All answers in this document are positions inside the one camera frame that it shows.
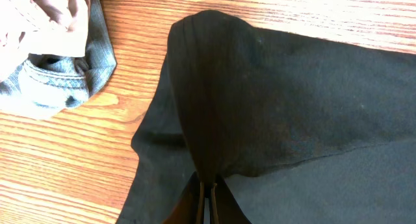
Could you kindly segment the black t-shirt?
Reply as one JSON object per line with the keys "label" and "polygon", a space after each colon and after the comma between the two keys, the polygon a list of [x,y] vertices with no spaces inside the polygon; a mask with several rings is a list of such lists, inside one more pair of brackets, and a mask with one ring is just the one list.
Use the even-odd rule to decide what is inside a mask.
{"label": "black t-shirt", "polygon": [[253,27],[174,23],[133,136],[118,223],[163,223],[194,172],[251,223],[415,222],[415,55]]}

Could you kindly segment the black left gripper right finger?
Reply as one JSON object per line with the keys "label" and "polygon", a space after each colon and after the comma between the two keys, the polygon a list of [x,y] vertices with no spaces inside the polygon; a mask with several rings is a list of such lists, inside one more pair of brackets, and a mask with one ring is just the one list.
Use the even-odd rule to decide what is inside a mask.
{"label": "black left gripper right finger", "polygon": [[209,194],[210,224],[252,224],[225,180],[217,176]]}

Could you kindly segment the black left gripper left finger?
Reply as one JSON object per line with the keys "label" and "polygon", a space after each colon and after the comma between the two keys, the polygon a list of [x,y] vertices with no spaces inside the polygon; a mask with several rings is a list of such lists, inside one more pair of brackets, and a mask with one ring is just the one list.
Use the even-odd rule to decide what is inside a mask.
{"label": "black left gripper left finger", "polygon": [[204,210],[205,186],[194,172],[172,213],[163,224],[203,224]]}

